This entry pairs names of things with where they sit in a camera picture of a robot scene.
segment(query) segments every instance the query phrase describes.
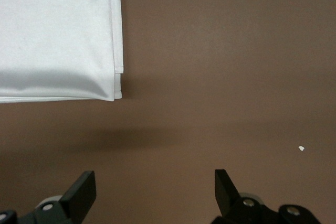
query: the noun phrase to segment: white cloth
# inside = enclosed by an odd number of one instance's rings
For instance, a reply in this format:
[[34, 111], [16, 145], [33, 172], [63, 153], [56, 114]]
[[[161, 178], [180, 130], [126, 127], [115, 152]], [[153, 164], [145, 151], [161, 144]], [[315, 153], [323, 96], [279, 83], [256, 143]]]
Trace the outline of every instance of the white cloth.
[[0, 0], [0, 102], [121, 98], [120, 0]]

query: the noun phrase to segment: brown surface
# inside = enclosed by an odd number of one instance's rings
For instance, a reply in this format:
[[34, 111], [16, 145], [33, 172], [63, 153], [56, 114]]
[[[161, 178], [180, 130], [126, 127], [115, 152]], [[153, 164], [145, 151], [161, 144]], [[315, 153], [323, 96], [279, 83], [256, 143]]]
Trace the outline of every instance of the brown surface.
[[21, 215], [94, 169], [85, 223], [210, 223], [225, 168], [272, 209], [336, 223], [335, 0], [122, 11], [122, 100], [0, 104], [0, 209]]

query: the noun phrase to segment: folded white fabric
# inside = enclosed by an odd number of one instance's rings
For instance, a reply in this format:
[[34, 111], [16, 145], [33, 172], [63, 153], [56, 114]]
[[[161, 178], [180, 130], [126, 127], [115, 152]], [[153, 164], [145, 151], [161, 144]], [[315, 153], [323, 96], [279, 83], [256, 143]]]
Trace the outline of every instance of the folded white fabric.
[[120, 0], [0, 0], [0, 102], [121, 98]]

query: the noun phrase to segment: screw head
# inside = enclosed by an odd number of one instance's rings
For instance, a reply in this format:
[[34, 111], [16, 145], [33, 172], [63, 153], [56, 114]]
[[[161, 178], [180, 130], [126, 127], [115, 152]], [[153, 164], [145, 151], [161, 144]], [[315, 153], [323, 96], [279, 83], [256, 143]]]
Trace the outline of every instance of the screw head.
[[52, 204], [46, 204], [45, 206], [42, 207], [43, 211], [48, 211], [52, 208]]
[[3, 220], [7, 217], [7, 214], [0, 214], [0, 220]]
[[254, 202], [251, 199], [244, 199], [243, 203], [244, 203], [245, 206], [248, 206], [248, 207], [253, 207], [254, 206]]
[[300, 211], [296, 207], [288, 207], [287, 212], [289, 212], [291, 215], [295, 215], [295, 216], [300, 215]]

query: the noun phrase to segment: bolt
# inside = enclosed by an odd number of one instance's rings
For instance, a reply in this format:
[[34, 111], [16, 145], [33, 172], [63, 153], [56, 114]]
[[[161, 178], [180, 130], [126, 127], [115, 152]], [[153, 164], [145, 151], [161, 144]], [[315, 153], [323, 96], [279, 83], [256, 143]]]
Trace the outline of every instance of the bolt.
[[244, 203], [245, 206], [248, 206], [248, 207], [253, 207], [254, 206], [254, 202], [251, 199], [244, 199], [243, 203]]
[[52, 204], [46, 204], [45, 206], [42, 207], [43, 211], [48, 211], [52, 208]]
[[296, 207], [288, 207], [287, 212], [289, 212], [291, 215], [295, 215], [295, 216], [300, 215], [300, 211]]
[[7, 217], [7, 214], [0, 214], [0, 220], [3, 220]]

